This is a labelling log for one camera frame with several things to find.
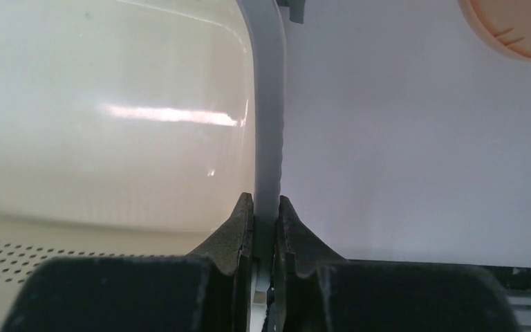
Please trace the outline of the orange plastic bucket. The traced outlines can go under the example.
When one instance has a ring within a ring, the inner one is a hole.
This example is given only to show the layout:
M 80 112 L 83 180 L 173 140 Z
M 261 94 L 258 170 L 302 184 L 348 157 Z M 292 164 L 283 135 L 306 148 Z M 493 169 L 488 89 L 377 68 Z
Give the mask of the orange plastic bucket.
M 531 61 L 531 0 L 463 0 L 458 5 L 484 44 L 504 56 Z

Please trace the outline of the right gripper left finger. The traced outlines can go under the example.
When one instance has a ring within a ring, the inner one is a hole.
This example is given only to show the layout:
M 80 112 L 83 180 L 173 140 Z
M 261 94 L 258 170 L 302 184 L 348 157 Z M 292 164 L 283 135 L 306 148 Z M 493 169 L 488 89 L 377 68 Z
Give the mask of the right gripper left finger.
M 183 256 L 56 258 L 22 286 L 3 331 L 247 331 L 253 200 Z

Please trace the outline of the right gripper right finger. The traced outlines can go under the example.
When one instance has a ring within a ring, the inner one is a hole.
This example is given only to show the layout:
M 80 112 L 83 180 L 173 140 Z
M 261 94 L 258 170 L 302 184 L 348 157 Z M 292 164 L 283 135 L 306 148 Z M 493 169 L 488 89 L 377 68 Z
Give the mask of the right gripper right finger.
M 279 331 L 518 331 L 487 271 L 351 263 L 282 196 L 274 303 Z

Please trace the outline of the cream perforated plastic basket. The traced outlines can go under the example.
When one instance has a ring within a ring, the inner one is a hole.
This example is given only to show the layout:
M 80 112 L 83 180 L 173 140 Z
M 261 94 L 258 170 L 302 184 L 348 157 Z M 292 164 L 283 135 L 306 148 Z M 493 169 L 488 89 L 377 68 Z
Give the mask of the cream perforated plastic basket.
M 253 189 L 236 1 L 0 1 L 0 328 L 41 263 L 185 254 Z

